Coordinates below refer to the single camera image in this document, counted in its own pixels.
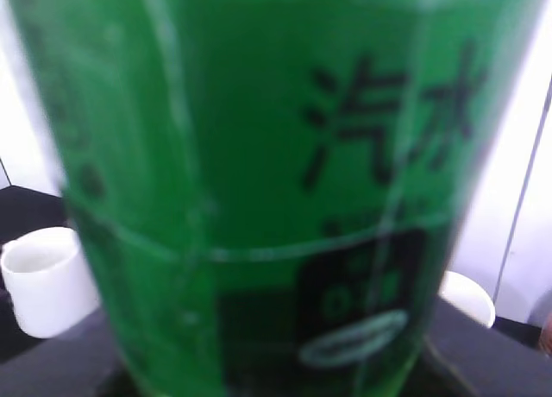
black surface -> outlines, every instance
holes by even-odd
[[[63,226],[66,220],[59,197],[18,186],[0,190],[0,244],[33,230]]]
[[[536,350],[538,338],[541,336],[541,329],[537,326],[522,324],[501,317],[496,318],[492,328],[533,350]]]
[[[0,191],[0,213],[2,243],[66,222],[59,198],[15,186]],[[486,330],[438,300],[423,354],[401,397],[551,396],[552,363],[528,348],[535,345],[538,328],[498,318],[495,330]],[[120,363],[101,311],[67,333],[41,342],[19,330],[7,298],[0,295],[0,397],[4,396],[137,397],[138,393]]]

white cup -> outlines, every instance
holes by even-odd
[[[4,244],[0,268],[17,323],[32,337],[55,337],[99,307],[74,230],[51,227]]]

green glass bottle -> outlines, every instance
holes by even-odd
[[[9,0],[146,395],[393,397],[541,0]]]

white oval logo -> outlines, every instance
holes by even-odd
[[[390,343],[407,320],[402,310],[363,319],[310,341],[299,351],[299,360],[314,369],[332,369],[361,361]]]

white wall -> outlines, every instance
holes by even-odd
[[[11,184],[58,195],[51,176],[59,174],[59,164],[12,28],[0,0],[0,159]]]
[[[491,296],[497,289],[551,73],[552,0],[547,0],[449,265],[452,270],[478,282]]]

